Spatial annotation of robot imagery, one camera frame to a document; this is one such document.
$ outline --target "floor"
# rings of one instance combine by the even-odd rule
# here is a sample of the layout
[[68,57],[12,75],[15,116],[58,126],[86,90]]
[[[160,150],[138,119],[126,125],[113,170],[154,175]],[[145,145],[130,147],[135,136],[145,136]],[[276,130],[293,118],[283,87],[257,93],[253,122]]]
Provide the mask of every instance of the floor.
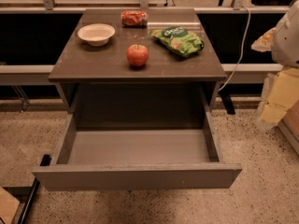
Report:
[[[214,125],[227,163],[242,172],[229,189],[49,192],[40,187],[27,223],[299,223],[299,157],[278,128],[255,125],[257,100],[221,102]],[[33,166],[51,154],[64,127],[60,101],[34,101],[25,112],[0,102],[0,186],[30,186]]]

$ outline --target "apple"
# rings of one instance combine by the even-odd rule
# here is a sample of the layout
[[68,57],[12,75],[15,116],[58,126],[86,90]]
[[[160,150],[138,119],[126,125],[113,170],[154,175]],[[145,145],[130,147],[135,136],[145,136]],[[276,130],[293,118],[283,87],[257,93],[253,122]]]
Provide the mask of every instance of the apple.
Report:
[[132,66],[143,66],[149,58],[149,51],[146,46],[133,44],[127,50],[127,59]]

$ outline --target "white bowl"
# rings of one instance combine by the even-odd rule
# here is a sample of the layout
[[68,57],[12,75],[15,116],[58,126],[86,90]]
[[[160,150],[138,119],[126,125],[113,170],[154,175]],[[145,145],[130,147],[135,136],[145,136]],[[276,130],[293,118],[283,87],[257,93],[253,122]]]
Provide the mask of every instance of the white bowl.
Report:
[[78,37],[88,44],[99,47],[105,45],[115,34],[115,29],[107,24],[96,23],[78,30]]

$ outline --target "green snack bag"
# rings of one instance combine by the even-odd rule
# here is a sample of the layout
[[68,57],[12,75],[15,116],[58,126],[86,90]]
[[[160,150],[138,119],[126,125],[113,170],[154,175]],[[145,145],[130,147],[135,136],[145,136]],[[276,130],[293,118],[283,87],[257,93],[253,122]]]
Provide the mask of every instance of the green snack bag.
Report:
[[179,26],[152,30],[149,34],[158,38],[168,49],[182,57],[189,57],[205,46],[203,39],[197,34]]

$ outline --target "table top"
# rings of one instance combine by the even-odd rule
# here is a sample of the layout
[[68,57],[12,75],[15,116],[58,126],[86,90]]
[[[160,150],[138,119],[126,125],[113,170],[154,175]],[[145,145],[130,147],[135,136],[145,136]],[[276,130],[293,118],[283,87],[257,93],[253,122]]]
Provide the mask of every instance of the table top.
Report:
[[[150,8],[146,28],[121,24],[123,10],[106,8],[86,10],[50,74],[51,82],[180,82],[219,81],[226,75],[193,9]],[[88,24],[106,23],[116,33],[102,47],[92,47],[78,38],[78,30]],[[182,26],[196,32],[205,48],[182,58],[150,36],[154,29]],[[133,44],[145,45],[149,59],[141,69],[133,69],[126,50]]]

